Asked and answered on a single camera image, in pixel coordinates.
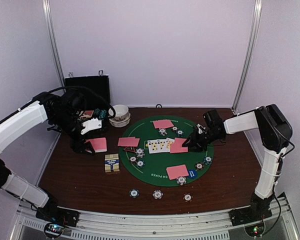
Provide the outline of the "blue small blind button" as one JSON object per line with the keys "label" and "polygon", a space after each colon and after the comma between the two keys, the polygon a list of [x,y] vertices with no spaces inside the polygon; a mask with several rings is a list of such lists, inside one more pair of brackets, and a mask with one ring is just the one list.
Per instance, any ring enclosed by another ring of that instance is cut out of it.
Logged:
{"label": "blue small blind button", "polygon": [[188,170],[188,176],[187,177],[189,179],[195,179],[195,178],[197,178],[197,176],[198,176],[198,172],[196,170],[194,170],[194,169]]}

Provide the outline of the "red playing card deck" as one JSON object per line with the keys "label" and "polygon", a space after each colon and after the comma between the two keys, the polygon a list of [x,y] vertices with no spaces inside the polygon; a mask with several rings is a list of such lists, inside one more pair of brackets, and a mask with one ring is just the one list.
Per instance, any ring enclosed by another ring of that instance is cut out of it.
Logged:
{"label": "red playing card deck", "polygon": [[95,153],[103,153],[108,150],[107,139],[105,137],[88,139],[86,143],[91,143]]}

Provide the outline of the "brown poker chip stack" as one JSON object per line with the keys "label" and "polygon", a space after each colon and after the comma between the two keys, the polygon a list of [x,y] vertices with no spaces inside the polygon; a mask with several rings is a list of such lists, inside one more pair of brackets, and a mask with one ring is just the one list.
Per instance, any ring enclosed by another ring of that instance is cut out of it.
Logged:
{"label": "brown poker chip stack", "polygon": [[190,193],[185,193],[183,195],[183,200],[186,201],[186,202],[191,202],[193,199],[192,195]]}

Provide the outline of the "blue white poker chip stack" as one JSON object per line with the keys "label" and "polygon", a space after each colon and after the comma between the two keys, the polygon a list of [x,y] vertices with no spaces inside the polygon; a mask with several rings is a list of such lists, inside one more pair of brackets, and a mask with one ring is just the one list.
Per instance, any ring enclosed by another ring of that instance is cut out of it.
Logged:
{"label": "blue white poker chip stack", "polygon": [[152,196],[155,200],[159,200],[163,197],[163,192],[161,190],[155,190],[153,193],[152,193]]}

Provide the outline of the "red triangular all-in button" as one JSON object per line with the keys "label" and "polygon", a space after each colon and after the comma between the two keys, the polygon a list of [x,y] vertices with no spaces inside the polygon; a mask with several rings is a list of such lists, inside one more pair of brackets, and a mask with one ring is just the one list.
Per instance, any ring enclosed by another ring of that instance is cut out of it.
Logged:
{"label": "red triangular all-in button", "polygon": [[129,153],[135,153],[136,152],[136,148],[132,147],[132,146],[127,146],[127,147],[123,148],[123,151],[129,152]]}

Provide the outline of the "teal poker chip stack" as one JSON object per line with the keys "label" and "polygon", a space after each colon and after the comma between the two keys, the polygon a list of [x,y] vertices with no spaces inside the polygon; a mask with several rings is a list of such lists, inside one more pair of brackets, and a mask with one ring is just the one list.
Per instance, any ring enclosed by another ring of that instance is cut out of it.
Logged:
{"label": "teal poker chip stack", "polygon": [[129,196],[131,198],[137,198],[140,195],[140,192],[138,189],[132,189],[129,191]]}

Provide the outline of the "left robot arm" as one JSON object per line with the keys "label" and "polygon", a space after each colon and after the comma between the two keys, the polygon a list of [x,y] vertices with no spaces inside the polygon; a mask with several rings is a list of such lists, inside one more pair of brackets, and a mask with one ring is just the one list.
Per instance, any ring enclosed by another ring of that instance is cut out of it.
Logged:
{"label": "left robot arm", "polygon": [[[84,110],[85,98],[77,90],[69,90],[62,96],[50,92],[42,92],[30,102],[0,121],[0,155],[17,138],[33,127],[48,122],[54,130],[67,134],[72,140],[72,149],[76,153],[87,151],[94,154],[92,144],[86,141],[86,134],[102,127],[97,118],[81,120],[80,113]],[[49,202],[48,194],[30,184],[8,169],[0,159],[0,189],[24,199],[36,207],[51,222],[62,218],[62,211]]]}

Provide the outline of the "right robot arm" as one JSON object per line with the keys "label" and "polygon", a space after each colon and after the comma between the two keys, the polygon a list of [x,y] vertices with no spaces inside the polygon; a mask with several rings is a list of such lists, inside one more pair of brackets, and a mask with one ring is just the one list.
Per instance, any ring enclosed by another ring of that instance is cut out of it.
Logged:
{"label": "right robot arm", "polygon": [[284,157],[289,154],[292,145],[293,129],[276,104],[261,106],[222,120],[216,109],[203,115],[205,126],[197,124],[193,132],[182,143],[191,152],[202,152],[216,140],[227,135],[257,129],[264,147],[264,159],[260,177],[250,206],[246,210],[249,220],[258,220],[270,207],[275,197],[275,185],[281,176]]}

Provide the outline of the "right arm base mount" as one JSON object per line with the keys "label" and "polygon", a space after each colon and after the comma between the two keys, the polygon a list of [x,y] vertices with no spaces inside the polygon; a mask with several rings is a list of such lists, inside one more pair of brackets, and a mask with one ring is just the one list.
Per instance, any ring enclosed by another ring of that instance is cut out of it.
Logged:
{"label": "right arm base mount", "polygon": [[233,226],[245,225],[256,221],[261,221],[271,217],[271,210],[266,210],[264,213],[253,213],[250,207],[233,209],[229,212],[231,224]]}

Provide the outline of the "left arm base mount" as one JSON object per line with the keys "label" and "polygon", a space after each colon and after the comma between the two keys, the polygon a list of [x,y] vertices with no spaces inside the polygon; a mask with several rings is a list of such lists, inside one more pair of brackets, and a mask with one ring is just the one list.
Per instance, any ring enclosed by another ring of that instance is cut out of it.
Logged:
{"label": "left arm base mount", "polygon": [[38,210],[35,217],[46,222],[58,224],[63,227],[76,227],[79,220],[80,213],[75,210],[68,210],[65,208],[59,208],[56,216],[48,216]]}

